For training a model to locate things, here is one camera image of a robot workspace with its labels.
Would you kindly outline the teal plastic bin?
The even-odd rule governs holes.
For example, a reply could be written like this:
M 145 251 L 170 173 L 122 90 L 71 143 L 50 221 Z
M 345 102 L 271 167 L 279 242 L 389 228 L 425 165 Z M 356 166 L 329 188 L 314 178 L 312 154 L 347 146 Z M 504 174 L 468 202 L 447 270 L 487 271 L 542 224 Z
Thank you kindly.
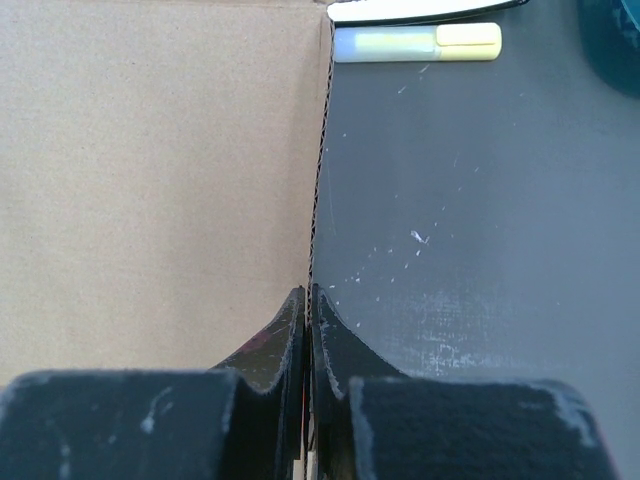
M 639 98 L 639 1 L 577 1 L 587 60 L 612 89 Z

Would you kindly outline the white square plate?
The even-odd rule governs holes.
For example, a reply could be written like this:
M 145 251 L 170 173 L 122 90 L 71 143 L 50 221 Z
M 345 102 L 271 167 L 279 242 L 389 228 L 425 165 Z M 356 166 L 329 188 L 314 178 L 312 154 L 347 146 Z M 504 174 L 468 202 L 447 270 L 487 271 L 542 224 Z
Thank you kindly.
M 525 5 L 528 0 L 337 1 L 327 7 L 337 25 L 433 23 L 481 16 Z

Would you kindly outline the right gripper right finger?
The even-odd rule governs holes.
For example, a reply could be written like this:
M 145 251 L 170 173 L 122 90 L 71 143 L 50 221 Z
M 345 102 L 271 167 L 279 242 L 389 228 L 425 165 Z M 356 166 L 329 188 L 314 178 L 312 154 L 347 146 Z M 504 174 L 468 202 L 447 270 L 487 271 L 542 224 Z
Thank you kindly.
M 389 364 L 311 291 L 318 479 L 614 479 L 597 422 L 570 386 L 428 379 Z

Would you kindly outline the yellow highlighter marker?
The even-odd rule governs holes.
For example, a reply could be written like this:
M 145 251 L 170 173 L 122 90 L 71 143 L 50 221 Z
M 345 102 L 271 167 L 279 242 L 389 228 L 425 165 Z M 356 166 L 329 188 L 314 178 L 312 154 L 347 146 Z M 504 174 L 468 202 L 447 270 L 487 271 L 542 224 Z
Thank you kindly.
M 337 63 L 493 61 L 502 50 L 498 24 L 349 27 L 334 35 Z

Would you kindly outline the cardboard box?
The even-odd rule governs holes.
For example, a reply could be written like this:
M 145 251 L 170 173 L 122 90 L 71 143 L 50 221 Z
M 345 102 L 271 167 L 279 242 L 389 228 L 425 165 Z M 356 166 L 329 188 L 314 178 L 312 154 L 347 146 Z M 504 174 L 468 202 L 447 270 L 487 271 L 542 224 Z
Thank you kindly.
M 323 1 L 1 5 L 1 393 L 210 369 L 306 292 Z

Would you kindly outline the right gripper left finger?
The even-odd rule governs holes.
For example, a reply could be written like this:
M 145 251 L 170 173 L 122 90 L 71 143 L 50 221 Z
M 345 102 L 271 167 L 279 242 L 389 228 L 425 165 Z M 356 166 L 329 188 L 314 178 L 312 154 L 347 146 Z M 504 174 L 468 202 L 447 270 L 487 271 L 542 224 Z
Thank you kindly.
M 1 393 L 5 479 L 289 479 L 306 292 L 210 369 L 42 370 Z

